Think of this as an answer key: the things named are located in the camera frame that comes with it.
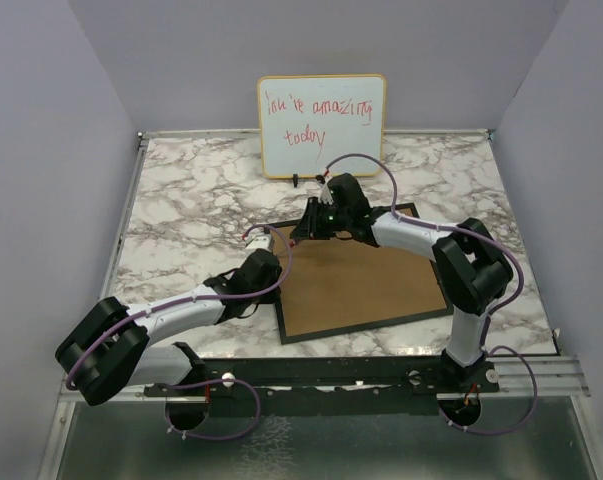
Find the black picture frame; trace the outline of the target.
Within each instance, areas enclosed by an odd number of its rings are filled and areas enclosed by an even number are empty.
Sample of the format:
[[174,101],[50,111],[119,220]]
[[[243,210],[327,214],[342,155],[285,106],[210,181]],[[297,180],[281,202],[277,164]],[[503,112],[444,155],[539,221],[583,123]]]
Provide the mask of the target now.
[[440,318],[453,306],[429,259],[345,234],[292,247],[274,302],[282,344]]

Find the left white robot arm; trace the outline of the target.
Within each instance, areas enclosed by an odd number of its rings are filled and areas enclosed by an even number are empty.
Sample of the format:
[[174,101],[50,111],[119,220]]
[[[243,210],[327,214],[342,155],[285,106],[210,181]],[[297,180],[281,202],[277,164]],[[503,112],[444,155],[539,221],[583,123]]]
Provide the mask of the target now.
[[162,301],[131,309],[114,296],[99,300],[55,352],[66,388],[80,392],[91,406],[105,403],[132,383],[154,344],[241,317],[277,291],[290,270],[270,251],[257,248],[239,267]]

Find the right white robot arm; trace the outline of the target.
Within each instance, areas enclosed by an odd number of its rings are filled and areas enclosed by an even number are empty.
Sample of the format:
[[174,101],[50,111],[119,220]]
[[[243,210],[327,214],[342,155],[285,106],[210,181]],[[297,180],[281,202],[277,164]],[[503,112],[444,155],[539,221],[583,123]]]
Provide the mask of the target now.
[[504,252],[476,218],[436,225],[406,216],[394,207],[373,207],[357,179],[346,173],[317,177],[321,194],[309,198],[291,238],[329,240],[348,233],[372,247],[405,250],[434,262],[440,284],[453,305],[451,335],[440,367],[442,383],[462,391],[477,376],[483,356],[488,309],[513,278]]

